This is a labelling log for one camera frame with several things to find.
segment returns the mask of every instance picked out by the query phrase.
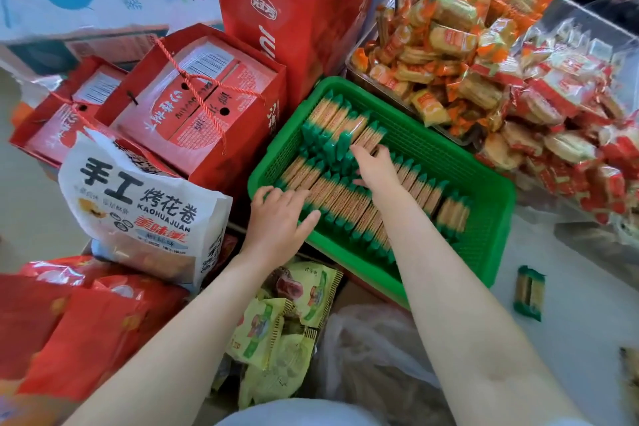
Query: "hand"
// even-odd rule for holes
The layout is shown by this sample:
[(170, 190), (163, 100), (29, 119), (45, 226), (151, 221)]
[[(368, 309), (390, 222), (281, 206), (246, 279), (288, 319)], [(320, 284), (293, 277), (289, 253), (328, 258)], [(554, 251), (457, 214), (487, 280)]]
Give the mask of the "hand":
[(241, 253), (251, 256), (251, 261), (264, 263), (269, 273), (295, 256), (321, 216), (315, 210), (297, 225), (308, 194), (307, 190), (282, 192), (273, 186), (260, 187), (251, 203)]
[(365, 185), (371, 189), (374, 200), (376, 197), (379, 199), (381, 196), (401, 188), (388, 148), (379, 145), (377, 149), (377, 155), (373, 157), (362, 147), (351, 145), (351, 151), (359, 164), (359, 172), (362, 175), (362, 179), (356, 179), (354, 183)]

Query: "clear plastic bag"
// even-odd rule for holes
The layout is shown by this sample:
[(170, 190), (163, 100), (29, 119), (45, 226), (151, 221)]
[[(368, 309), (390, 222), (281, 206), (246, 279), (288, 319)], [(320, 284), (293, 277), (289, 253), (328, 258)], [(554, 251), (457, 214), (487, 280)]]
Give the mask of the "clear plastic bag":
[(318, 347), (317, 397), (356, 404), (384, 424), (453, 426), (410, 316), (351, 305), (328, 319)]

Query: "floor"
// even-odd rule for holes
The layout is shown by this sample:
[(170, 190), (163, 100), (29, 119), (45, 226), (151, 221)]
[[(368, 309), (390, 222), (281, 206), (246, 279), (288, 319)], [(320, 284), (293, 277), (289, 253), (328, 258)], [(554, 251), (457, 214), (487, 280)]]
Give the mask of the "floor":
[[(87, 237), (36, 161), (6, 143), (19, 88), (0, 73), (0, 271), (75, 255)], [(552, 228), (515, 216), (492, 292), (511, 308), (516, 270), (547, 274), (543, 322), (515, 316), (569, 395), (595, 424), (632, 424), (619, 389), (618, 347), (639, 346), (639, 293), (558, 242)], [(196, 421), (211, 425), (220, 409), (206, 402)]]

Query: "person's left hand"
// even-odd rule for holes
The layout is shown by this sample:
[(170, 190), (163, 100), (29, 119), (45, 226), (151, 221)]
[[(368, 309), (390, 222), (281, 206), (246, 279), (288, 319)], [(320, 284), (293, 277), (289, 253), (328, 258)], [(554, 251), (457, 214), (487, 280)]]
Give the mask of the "person's left hand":
[(273, 186), (260, 187), (251, 203), (251, 219), (241, 253), (250, 256), (252, 262), (263, 263), (269, 272), (295, 256), (321, 216), (315, 210), (297, 225), (308, 194), (308, 190), (282, 192)]

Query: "yellow candy wrapper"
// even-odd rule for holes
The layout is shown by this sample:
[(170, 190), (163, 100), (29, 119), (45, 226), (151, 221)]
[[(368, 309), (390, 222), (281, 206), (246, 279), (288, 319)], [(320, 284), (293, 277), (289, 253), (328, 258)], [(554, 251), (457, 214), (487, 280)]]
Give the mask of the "yellow candy wrapper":
[(278, 272), (277, 296), (295, 304), (302, 325), (320, 327), (330, 311), (342, 272), (312, 261), (291, 263)]
[(240, 409), (289, 398), (300, 388), (311, 364), (318, 332), (310, 327), (297, 328), (292, 333), (284, 330), (268, 369), (251, 365), (246, 369), (240, 383)]
[(293, 304), (286, 298), (252, 299), (233, 332), (226, 353), (238, 362), (266, 369), (282, 334), (283, 315), (292, 310)]

